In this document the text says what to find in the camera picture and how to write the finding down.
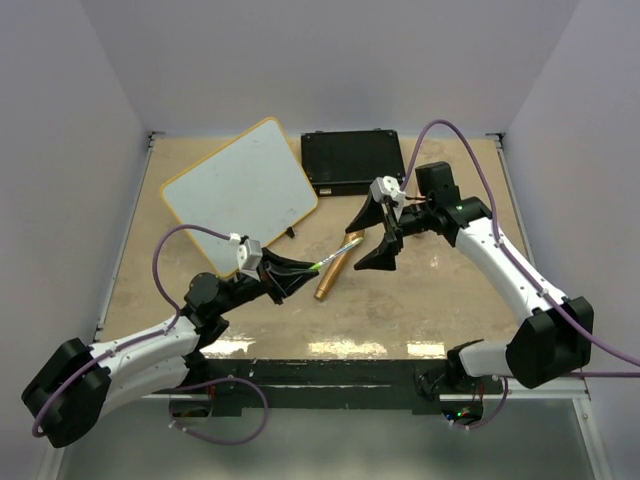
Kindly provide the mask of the white green whiteboard marker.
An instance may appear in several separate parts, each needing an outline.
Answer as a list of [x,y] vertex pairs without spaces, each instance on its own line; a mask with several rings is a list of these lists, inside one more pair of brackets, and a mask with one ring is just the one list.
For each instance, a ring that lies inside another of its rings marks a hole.
[[320,260],[319,262],[314,263],[311,267],[309,267],[309,270],[312,270],[312,271],[321,270],[322,268],[326,267],[331,262],[333,262],[335,259],[339,258],[340,256],[344,255],[346,252],[350,251],[351,249],[361,244],[363,240],[364,240],[363,237],[348,239],[335,252],[333,252],[323,260]]

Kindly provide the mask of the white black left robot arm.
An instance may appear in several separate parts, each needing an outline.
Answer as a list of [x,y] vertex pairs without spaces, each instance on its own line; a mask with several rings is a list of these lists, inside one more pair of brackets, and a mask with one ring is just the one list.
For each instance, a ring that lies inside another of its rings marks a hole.
[[281,304],[317,277],[312,262],[261,252],[254,269],[222,279],[192,278],[184,304],[167,320],[108,342],[63,342],[28,383],[21,400],[31,433],[55,448],[86,435],[111,411],[159,390],[200,390],[207,380],[200,349],[228,328],[224,314],[263,295]]

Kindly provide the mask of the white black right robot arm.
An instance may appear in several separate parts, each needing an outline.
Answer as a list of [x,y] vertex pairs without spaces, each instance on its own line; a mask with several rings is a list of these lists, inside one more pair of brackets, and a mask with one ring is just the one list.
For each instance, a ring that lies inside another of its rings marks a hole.
[[536,388],[586,366],[594,310],[583,297],[569,298],[549,282],[493,226],[492,214],[477,197],[462,198],[446,162],[417,170],[424,200],[406,205],[406,195],[390,176],[370,185],[363,207],[347,226],[349,233],[381,224],[381,243],[355,264],[357,270],[393,271],[407,236],[434,232],[464,254],[490,281],[513,314],[518,329],[506,343],[474,340],[446,354],[444,381],[469,392],[484,376],[507,376]]

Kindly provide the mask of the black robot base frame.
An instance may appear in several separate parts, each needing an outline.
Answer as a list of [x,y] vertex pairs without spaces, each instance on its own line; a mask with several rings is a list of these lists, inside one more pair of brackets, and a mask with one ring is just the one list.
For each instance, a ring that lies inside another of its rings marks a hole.
[[262,397],[275,409],[405,410],[438,415],[446,396],[459,409],[478,395],[497,395],[504,383],[490,376],[450,381],[446,362],[426,360],[203,359],[177,387],[163,394],[207,395],[213,413],[237,416],[260,408]]

